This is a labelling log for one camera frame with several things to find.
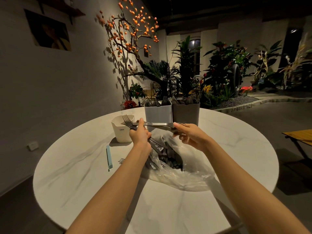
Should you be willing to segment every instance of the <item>yellow wooden tabletop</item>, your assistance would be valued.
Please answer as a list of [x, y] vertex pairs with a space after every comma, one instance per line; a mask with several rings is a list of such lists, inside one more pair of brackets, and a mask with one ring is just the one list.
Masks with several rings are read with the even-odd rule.
[[298, 130], [291, 132], [283, 132], [283, 134], [288, 135], [292, 138], [300, 140], [303, 143], [312, 146], [312, 129], [311, 130]]

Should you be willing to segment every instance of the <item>yellow flower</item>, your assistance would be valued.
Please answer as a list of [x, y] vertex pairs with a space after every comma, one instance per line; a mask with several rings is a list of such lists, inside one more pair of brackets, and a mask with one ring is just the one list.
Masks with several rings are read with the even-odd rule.
[[207, 85], [207, 86], [205, 86], [202, 90], [206, 93], [206, 94], [208, 94], [208, 92], [212, 89], [213, 87], [211, 86], [211, 85]]

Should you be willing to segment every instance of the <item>garden edging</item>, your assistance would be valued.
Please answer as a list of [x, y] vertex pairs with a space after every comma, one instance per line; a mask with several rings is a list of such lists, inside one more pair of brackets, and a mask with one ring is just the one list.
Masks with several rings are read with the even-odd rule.
[[214, 111], [221, 112], [221, 113], [230, 113], [233, 111], [239, 111], [244, 110], [247, 108], [251, 108], [260, 104], [264, 103], [282, 103], [282, 102], [306, 102], [311, 103], [312, 98], [270, 98], [270, 99], [260, 99], [251, 103], [242, 104], [234, 107], [228, 107], [228, 108], [220, 108], [220, 109], [214, 109]]

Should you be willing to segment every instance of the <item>person's left hand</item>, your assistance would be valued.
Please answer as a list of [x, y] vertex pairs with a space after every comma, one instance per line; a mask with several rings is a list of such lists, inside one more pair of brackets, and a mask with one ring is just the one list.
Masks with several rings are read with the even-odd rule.
[[138, 129], [136, 131], [130, 130], [129, 135], [133, 141], [133, 147], [142, 149], [142, 153], [148, 156], [152, 148], [150, 143], [147, 142], [147, 139], [151, 137], [152, 134], [145, 128], [143, 118], [141, 118], [138, 123]]

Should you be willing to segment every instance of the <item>light gray container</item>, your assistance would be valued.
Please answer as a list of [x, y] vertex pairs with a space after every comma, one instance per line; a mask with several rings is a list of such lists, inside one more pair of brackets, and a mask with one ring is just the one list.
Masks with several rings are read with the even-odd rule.
[[[160, 107], [144, 107], [147, 122], [152, 123], [170, 123], [172, 122], [172, 105]], [[147, 129], [152, 131], [154, 128], [148, 126]]]
[[173, 122], [184, 122], [198, 126], [200, 104], [172, 105]]

